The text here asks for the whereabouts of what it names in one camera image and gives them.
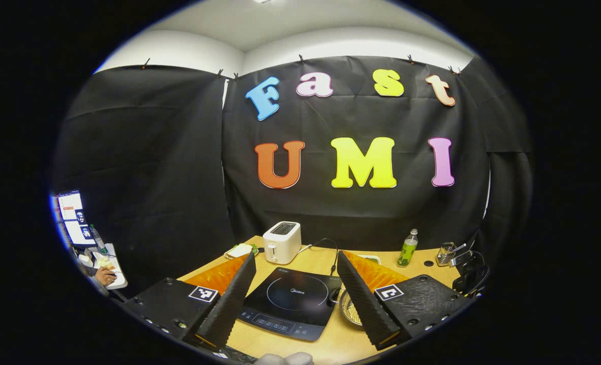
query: green bottle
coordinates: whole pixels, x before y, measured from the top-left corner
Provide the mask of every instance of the green bottle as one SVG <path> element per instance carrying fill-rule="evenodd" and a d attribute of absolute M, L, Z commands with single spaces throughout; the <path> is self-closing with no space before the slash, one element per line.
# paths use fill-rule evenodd
<path fill-rule="evenodd" d="M 418 230 L 412 229 L 411 234 L 405 238 L 404 244 L 402 245 L 402 252 L 400 257 L 397 259 L 397 266 L 405 268 L 411 261 L 411 257 L 414 256 L 414 251 L 418 245 Z"/>

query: white ceiling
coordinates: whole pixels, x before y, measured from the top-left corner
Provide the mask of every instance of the white ceiling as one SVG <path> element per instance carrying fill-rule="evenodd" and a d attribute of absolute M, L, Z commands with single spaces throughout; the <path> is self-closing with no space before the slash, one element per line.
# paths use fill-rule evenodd
<path fill-rule="evenodd" d="M 447 32 L 387 0 L 204 0 L 146 31 L 191 32 L 248 52 L 290 35 L 336 27 L 403 30 L 472 54 Z"/>

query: white toaster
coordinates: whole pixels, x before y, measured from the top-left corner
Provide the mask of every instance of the white toaster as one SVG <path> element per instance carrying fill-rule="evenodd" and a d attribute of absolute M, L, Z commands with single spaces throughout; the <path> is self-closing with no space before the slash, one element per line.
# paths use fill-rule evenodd
<path fill-rule="evenodd" d="M 274 264 L 291 263 L 301 249 L 301 226 L 296 222 L 277 222 L 262 235 L 264 257 Z"/>

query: white wall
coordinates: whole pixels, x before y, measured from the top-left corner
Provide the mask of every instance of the white wall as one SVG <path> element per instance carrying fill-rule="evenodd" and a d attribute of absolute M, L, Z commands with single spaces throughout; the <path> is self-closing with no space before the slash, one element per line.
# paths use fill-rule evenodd
<path fill-rule="evenodd" d="M 177 30 L 152 30 L 133 37 L 108 57 L 96 70 L 124 65 L 173 65 L 233 77 L 242 73 L 244 53 L 226 43 L 203 35 Z"/>
<path fill-rule="evenodd" d="M 292 35 L 247 53 L 203 35 L 177 30 L 140 33 L 109 56 L 96 72 L 123 65 L 175 65 L 233 77 L 266 67 L 329 56 L 407 58 L 463 70 L 472 59 L 465 53 L 422 35 L 370 27 L 343 27 Z"/>
<path fill-rule="evenodd" d="M 385 28 L 343 27 L 292 35 L 247 52 L 242 73 L 278 64 L 330 56 L 386 56 L 442 68 L 464 69 L 472 59 L 465 53 L 422 35 Z"/>

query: induction cooktop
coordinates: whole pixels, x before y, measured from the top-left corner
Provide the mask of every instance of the induction cooktop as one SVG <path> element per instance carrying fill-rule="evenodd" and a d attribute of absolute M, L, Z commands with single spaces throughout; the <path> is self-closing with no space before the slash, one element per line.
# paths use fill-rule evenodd
<path fill-rule="evenodd" d="M 279 335 L 318 340 L 334 309 L 333 294 L 341 288 L 336 276 L 276 268 L 244 300 L 238 319 Z"/>

